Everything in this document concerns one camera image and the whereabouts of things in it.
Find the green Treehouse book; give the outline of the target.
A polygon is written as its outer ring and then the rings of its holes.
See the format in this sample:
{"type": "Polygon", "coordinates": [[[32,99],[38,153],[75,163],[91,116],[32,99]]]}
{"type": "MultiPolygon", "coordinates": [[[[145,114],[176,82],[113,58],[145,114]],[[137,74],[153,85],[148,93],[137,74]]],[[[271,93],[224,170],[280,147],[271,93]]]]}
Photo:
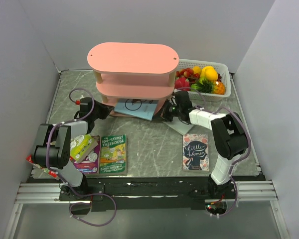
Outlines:
{"type": "Polygon", "coordinates": [[[127,138],[123,135],[101,137],[100,176],[127,175],[127,138]]]}

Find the lime green paperback book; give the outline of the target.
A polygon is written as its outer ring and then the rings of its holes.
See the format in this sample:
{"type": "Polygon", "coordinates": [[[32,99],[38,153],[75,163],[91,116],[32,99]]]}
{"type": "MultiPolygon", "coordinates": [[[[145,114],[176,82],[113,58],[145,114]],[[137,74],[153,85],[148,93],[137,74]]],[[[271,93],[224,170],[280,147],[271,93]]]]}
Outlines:
{"type": "Polygon", "coordinates": [[[76,163],[82,162],[99,144],[99,136],[89,134],[77,136],[70,141],[70,159],[76,163]]]}

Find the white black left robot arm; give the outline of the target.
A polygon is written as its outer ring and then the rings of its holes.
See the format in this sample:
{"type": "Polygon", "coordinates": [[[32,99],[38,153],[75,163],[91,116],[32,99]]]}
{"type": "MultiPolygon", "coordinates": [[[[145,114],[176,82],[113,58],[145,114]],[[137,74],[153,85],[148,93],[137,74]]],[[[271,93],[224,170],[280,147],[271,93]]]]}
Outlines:
{"type": "Polygon", "coordinates": [[[83,200],[91,194],[86,176],[70,161],[71,139],[89,134],[95,126],[95,121],[106,119],[114,107],[100,103],[92,97],[84,97],[75,104],[79,106],[79,110],[72,120],[57,124],[40,124],[31,160],[56,173],[64,183],[63,190],[68,189],[77,200],[83,200]]]}

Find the light blue book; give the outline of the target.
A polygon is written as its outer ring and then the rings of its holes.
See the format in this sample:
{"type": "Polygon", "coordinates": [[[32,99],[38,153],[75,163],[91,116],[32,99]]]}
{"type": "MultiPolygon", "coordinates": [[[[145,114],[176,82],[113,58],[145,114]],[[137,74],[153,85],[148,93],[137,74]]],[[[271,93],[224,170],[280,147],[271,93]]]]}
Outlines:
{"type": "Polygon", "coordinates": [[[119,99],[114,107],[114,112],[152,120],[157,104],[157,100],[119,99]]]}

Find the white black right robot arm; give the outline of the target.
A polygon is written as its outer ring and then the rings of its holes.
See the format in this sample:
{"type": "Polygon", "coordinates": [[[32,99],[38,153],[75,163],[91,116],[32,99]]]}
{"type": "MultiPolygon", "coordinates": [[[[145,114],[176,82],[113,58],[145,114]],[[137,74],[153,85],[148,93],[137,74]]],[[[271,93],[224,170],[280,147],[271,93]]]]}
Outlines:
{"type": "Polygon", "coordinates": [[[212,198],[220,198],[225,193],[224,185],[232,179],[235,165],[247,158],[251,150],[250,136],[239,115],[225,107],[212,112],[194,106],[188,91],[176,91],[164,102],[160,116],[167,122],[178,118],[182,123],[212,131],[218,157],[210,175],[213,183],[208,185],[208,193],[212,198]]]}

